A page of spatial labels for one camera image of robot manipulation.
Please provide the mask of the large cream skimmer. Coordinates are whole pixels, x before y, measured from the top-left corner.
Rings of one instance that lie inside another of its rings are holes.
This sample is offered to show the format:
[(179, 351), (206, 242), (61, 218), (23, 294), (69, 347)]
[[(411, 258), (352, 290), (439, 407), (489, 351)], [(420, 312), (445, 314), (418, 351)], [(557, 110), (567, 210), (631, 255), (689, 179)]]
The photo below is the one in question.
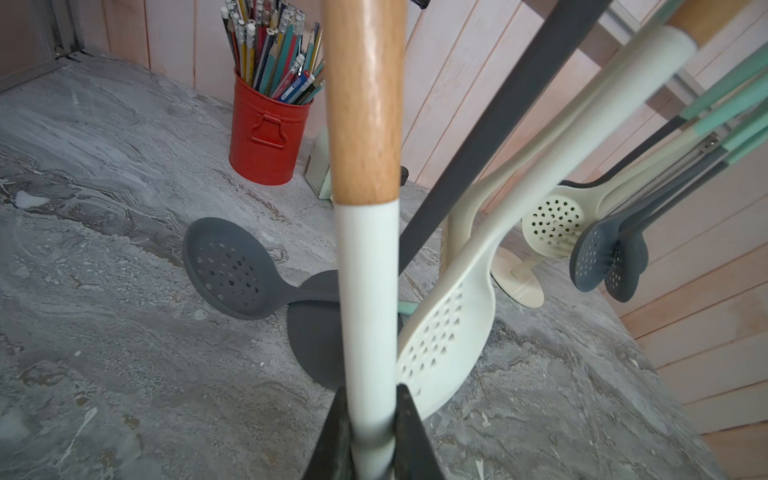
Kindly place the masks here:
[(345, 384), (359, 479), (394, 471), (406, 10), (403, 1), (323, 4)]

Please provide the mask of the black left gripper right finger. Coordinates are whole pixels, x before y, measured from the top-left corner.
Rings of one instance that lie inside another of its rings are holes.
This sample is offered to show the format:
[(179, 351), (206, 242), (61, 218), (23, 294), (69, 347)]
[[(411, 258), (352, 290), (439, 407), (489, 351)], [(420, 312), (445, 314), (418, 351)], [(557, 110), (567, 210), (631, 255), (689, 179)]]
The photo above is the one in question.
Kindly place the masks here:
[(397, 386), (395, 413), (395, 479), (444, 479), (408, 387)]

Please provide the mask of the grey skimmer front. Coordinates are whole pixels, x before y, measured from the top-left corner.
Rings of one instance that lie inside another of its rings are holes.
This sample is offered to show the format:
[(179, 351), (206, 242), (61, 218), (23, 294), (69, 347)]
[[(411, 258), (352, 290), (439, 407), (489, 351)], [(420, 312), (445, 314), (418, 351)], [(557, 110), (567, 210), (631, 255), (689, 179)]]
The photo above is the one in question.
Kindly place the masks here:
[(619, 242), (614, 249), (612, 264), (605, 278), (606, 291), (612, 298), (626, 303), (637, 290), (640, 276), (648, 265), (648, 248), (643, 232), (683, 199), (738, 162), (766, 140), (767, 128), (764, 128), (736, 147), (731, 153), (728, 153), (724, 160), (719, 161), (703, 175), (696, 178), (681, 193), (676, 193), (661, 207), (654, 208), (650, 214), (642, 214), (638, 222), (634, 222), (627, 229), (621, 231)]

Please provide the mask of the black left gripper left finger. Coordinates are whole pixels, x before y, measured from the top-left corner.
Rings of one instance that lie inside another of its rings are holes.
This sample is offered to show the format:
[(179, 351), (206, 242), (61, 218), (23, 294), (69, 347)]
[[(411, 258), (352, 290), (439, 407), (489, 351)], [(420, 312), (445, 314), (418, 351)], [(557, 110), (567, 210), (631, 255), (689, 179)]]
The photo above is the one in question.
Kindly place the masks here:
[(351, 452), (352, 429), (347, 393), (340, 387), (332, 402), (304, 480), (349, 480), (354, 478)]

